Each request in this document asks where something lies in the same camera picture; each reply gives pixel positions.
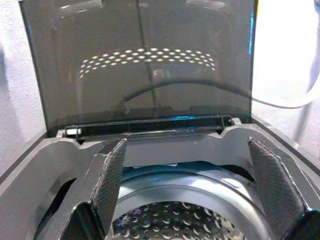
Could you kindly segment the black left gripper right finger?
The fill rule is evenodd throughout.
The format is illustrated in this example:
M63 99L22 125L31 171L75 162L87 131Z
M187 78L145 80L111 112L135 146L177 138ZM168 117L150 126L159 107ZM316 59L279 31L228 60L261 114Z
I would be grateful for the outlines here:
M320 190L287 153L250 138L257 193L275 240L320 238Z

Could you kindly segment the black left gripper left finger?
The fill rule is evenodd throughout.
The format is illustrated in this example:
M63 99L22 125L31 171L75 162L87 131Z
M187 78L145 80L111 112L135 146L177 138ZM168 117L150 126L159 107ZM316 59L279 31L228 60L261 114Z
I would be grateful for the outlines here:
M104 240L110 232L123 175L127 139L114 141L96 155L103 164L86 200L71 211L60 240Z

